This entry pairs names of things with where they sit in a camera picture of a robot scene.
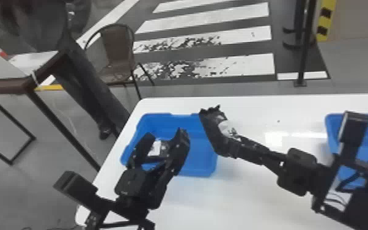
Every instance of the yellow and black tape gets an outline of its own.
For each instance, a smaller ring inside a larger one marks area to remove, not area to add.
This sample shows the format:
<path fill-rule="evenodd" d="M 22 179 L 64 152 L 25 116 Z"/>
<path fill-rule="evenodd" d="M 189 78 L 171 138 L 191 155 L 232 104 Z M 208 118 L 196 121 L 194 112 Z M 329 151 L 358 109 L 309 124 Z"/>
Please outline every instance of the yellow and black tape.
<path fill-rule="evenodd" d="M 329 30 L 333 23 L 333 15 L 337 0 L 322 0 L 320 18 L 318 19 L 317 41 L 325 42 L 328 40 Z"/>

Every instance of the person's leg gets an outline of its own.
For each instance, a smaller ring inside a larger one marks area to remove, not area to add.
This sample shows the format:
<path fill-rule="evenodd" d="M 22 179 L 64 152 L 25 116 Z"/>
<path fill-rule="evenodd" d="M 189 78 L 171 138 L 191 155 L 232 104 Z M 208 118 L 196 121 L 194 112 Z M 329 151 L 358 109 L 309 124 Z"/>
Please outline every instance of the person's leg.
<path fill-rule="evenodd" d="M 94 103 L 87 102 L 90 99 L 88 95 L 83 94 L 83 89 L 72 72 L 71 67 L 62 66 L 54 73 L 54 76 L 64 90 L 90 115 L 99 127 L 106 125 L 103 113 L 97 106 L 94 106 Z"/>
<path fill-rule="evenodd" d="M 84 81 L 88 85 L 91 97 L 95 97 L 97 102 L 101 105 L 102 110 L 107 115 L 108 119 L 116 125 L 117 128 L 122 129 L 127 122 L 130 114 L 124 106 L 111 93 L 109 87 L 103 82 L 89 60 L 83 49 L 71 38 L 67 36 L 68 47 L 71 49 L 69 54 L 75 67 L 75 77 L 80 81 Z"/>

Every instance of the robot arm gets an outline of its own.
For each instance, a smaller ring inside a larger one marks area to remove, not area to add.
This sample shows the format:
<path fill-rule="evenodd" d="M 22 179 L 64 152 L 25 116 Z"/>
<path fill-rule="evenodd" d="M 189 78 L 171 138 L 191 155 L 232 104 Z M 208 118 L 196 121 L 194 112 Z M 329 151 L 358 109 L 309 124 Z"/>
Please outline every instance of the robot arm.
<path fill-rule="evenodd" d="M 150 209 L 159 208 L 167 184 L 178 175 L 190 150 L 190 139 L 185 130 L 178 129 L 174 138 L 164 141 L 165 151 L 149 157 L 155 137 L 147 133 L 138 142 L 114 191 L 115 201 L 99 197 L 97 187 L 75 172 L 67 171 L 54 184 L 54 188 L 91 211 L 86 220 L 86 230 L 99 230 L 138 225 L 138 229 L 153 230 L 155 224 L 146 217 Z M 150 170 L 143 164 L 158 163 Z M 128 221 L 103 223 L 109 212 Z"/>
<path fill-rule="evenodd" d="M 278 176 L 278 185 L 298 196 L 313 190 L 317 170 L 323 167 L 306 152 L 291 148 L 287 154 L 269 148 L 239 135 L 231 127 L 225 114 L 215 108 L 202 109 L 199 113 L 214 151 L 223 157 L 241 158 L 256 165 L 264 165 Z"/>
<path fill-rule="evenodd" d="M 339 140 L 339 154 L 334 155 L 331 166 L 317 163 L 317 159 L 306 152 L 291 148 L 280 154 L 240 136 L 231 128 L 225 114 L 215 108 L 202 109 L 199 113 L 204 130 L 215 152 L 223 157 L 242 158 L 257 165 L 264 165 L 278 175 L 277 184 L 288 191 L 304 196 L 313 195 L 311 208 L 316 213 L 343 223 L 353 229 L 368 230 L 368 161 L 356 158 L 368 126 L 368 115 L 346 112 Z M 341 167 L 354 169 L 354 176 L 343 180 L 336 190 L 351 193 L 344 211 L 326 203 L 327 194 Z M 366 181 L 363 187 L 343 190 L 345 184 L 357 177 Z"/>

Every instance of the chair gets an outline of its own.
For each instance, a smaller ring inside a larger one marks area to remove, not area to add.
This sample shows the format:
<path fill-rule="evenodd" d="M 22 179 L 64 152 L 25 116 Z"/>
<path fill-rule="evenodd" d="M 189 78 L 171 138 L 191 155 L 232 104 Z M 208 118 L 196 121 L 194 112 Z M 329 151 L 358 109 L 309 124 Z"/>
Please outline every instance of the chair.
<path fill-rule="evenodd" d="M 98 34 L 101 34 L 101 39 L 104 44 L 106 55 L 108 58 L 108 65 L 99 71 L 100 78 L 104 78 L 104 81 L 109 86 L 134 84 L 138 98 L 141 100 L 140 90 L 138 89 L 136 77 L 134 76 L 134 70 L 137 65 L 140 66 L 145 75 L 149 78 L 149 81 L 154 86 L 153 79 L 151 79 L 149 73 L 145 70 L 141 63 L 136 63 L 133 53 L 134 44 L 134 32 L 125 24 L 109 24 L 96 31 L 88 39 L 84 50 L 87 50 L 91 40 Z"/>

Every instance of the white painted stripe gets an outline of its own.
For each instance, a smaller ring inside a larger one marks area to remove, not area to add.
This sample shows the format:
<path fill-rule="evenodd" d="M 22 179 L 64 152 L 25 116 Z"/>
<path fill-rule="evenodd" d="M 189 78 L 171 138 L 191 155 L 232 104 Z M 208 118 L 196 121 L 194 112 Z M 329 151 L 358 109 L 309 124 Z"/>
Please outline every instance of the white painted stripe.
<path fill-rule="evenodd" d="M 218 57 L 196 61 L 153 62 L 144 64 L 144 68 L 150 75 L 159 80 L 275 74 L 272 53 Z M 134 73 L 142 81 L 147 79 L 140 68 L 137 68 Z"/>
<path fill-rule="evenodd" d="M 298 73 L 278 73 L 278 80 L 295 80 L 298 78 Z M 324 79 L 328 78 L 328 75 L 325 71 L 316 71 L 316 72 L 305 72 L 304 79 Z"/>
<path fill-rule="evenodd" d="M 143 40 L 134 43 L 134 53 L 178 50 L 181 48 L 191 48 L 195 46 L 260 42 L 266 40 L 271 40 L 271 26 L 258 26 L 204 34 L 191 34 L 180 37 Z"/>
<path fill-rule="evenodd" d="M 144 32 L 163 31 L 167 29 L 185 28 L 190 26 L 200 26 L 204 24 L 222 23 L 226 21 L 268 16 L 268 3 L 263 2 L 248 6 L 149 20 L 145 21 L 136 33 L 140 34 Z"/>
<path fill-rule="evenodd" d="M 172 2 L 164 2 L 157 6 L 153 13 L 160 13 L 170 10 L 179 10 L 195 6 L 203 6 L 208 4 L 214 4 L 219 2 L 229 2 L 239 0 L 178 0 Z"/>
<path fill-rule="evenodd" d="M 92 26 L 88 31 L 86 31 L 79 39 L 77 43 L 84 48 L 87 40 L 93 35 L 93 33 L 103 26 L 111 23 L 117 22 L 127 11 L 129 11 L 138 1 L 140 0 L 124 0 L 116 8 L 112 9 L 106 16 L 104 16 L 100 21 L 98 21 L 94 26 Z M 90 45 L 93 44 L 100 35 L 94 37 L 91 40 Z M 55 80 L 54 76 L 49 76 L 45 81 L 41 83 L 42 86 L 48 86 Z"/>

